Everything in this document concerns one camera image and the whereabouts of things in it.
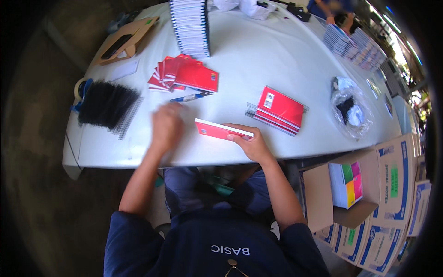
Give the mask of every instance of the smartphone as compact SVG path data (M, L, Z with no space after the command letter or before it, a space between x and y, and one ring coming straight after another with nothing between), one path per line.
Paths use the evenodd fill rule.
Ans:
M123 46L123 44L125 44L125 42L127 42L130 38L132 37L131 34L129 35L123 35L121 36L116 42L114 42L113 45L111 45L111 47L109 47L106 52L101 56L101 58L103 60L107 60L109 58L112 57L112 55L115 54L115 52L117 52L117 50Z

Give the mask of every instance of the navy t-shirt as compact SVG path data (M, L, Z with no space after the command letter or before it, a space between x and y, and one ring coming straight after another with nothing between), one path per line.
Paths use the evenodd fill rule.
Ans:
M329 276L309 228L297 223L277 237L233 210L180 215L166 239L144 218L124 212L111 217L105 276L225 276L231 266L251 277ZM229 277L243 276L231 270Z
M331 13L336 16L340 13L354 12L354 7L351 0L322 0L322 2L329 7ZM326 19L326 15L322 9L317 5L315 0L310 0L307 9L310 13L315 14L318 17Z

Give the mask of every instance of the person in background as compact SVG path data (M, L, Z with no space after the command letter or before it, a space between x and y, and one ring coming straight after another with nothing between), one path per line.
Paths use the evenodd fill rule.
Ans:
M258 128L226 124L254 133L249 140L228 139L261 166L228 198L200 186L197 168L165 169L171 230L165 239L154 231L145 216L160 160L180 141L181 109L170 103L152 116L151 145L111 217L104 276L329 276L295 192ZM256 221L271 206L280 240Z
M310 13L325 19L327 24L335 24L335 16L346 14L348 18L342 30L350 35L354 23L354 7L351 0L310 0L307 9Z

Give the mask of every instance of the blue jeans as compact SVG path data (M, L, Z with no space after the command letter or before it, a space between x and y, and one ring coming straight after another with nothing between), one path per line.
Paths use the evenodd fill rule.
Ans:
M271 207L263 170L255 172L227 198L221 197L213 187L202 182L197 168L166 168L164 181L166 207L172 219L184 212L232 207L257 217Z

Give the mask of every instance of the tape roll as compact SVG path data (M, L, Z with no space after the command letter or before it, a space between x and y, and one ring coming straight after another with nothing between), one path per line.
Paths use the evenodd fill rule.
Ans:
M81 83L86 82L88 80L88 78L81 78L80 80L77 81L77 83L74 86L74 97L77 101L82 101L83 97L80 96L80 94L78 93L78 88L80 87Z

